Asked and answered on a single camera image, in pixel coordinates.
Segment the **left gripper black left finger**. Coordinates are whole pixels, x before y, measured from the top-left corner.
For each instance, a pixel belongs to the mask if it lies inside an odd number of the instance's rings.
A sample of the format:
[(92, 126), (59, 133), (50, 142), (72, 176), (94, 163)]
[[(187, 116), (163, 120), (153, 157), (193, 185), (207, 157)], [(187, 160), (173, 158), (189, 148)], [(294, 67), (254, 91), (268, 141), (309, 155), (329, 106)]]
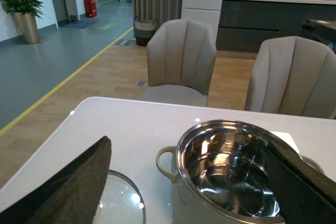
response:
[(104, 136), (53, 177), (1, 212), (1, 223), (93, 223), (111, 159)]

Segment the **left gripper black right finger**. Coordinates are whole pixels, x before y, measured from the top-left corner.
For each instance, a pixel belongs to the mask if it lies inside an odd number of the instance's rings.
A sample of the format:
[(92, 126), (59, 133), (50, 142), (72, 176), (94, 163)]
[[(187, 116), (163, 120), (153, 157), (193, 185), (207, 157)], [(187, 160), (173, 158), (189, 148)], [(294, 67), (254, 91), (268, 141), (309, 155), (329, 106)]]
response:
[(335, 182), (308, 165), (284, 142), (265, 151), (269, 185), (285, 223), (335, 223)]

